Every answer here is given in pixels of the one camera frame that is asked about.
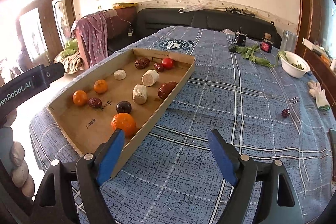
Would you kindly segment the left gloved hand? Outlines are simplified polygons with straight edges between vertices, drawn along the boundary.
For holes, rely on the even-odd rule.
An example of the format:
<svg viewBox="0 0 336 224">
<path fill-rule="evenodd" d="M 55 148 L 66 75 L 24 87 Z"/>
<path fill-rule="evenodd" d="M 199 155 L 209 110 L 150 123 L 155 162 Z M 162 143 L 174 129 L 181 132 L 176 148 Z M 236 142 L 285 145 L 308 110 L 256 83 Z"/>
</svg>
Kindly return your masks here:
<svg viewBox="0 0 336 224">
<path fill-rule="evenodd" d="M 35 183 L 25 162 L 25 149 L 21 143 L 13 141 L 13 130 L 10 127 L 16 117 L 17 110 L 14 109 L 1 121 L 1 161 L 14 185 L 25 197 L 32 198 Z"/>
</svg>

